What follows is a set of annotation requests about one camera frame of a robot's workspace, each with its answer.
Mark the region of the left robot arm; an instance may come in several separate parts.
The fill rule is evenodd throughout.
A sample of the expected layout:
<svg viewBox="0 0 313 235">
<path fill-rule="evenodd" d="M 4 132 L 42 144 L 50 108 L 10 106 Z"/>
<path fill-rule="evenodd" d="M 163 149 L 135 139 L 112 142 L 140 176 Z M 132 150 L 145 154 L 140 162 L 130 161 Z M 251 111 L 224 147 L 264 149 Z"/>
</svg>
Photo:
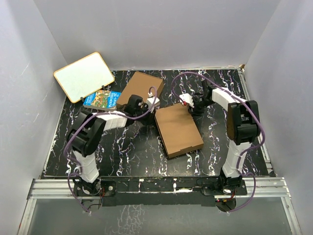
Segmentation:
<svg viewBox="0 0 313 235">
<path fill-rule="evenodd" d="M 78 164 L 73 182 L 87 195 L 98 195 L 101 189 L 100 173 L 96 163 L 96 151 L 104 143 L 104 135 L 113 129 L 126 128 L 135 121 L 150 125 L 160 100 L 151 92 L 144 100 L 131 95 L 128 102 L 113 111 L 91 113 L 82 111 L 67 136 L 64 154 L 71 149 L 72 159 Z"/>
</svg>

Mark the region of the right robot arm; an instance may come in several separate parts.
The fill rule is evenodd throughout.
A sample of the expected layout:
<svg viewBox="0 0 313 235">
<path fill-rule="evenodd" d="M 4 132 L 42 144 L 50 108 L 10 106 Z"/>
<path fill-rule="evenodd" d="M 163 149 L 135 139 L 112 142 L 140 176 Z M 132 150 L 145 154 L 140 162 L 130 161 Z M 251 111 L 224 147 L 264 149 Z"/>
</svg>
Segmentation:
<svg viewBox="0 0 313 235">
<path fill-rule="evenodd" d="M 203 185 L 203 190 L 234 193 L 242 184 L 242 168 L 247 151 L 261 133 L 258 104 L 205 81 L 202 81 L 202 87 L 202 93 L 181 94 L 179 98 L 182 104 L 188 106 L 188 112 L 194 117 L 201 116 L 204 109 L 212 104 L 220 105 L 227 111 L 226 134 L 229 139 L 226 161 L 219 176 L 208 185 Z"/>
</svg>

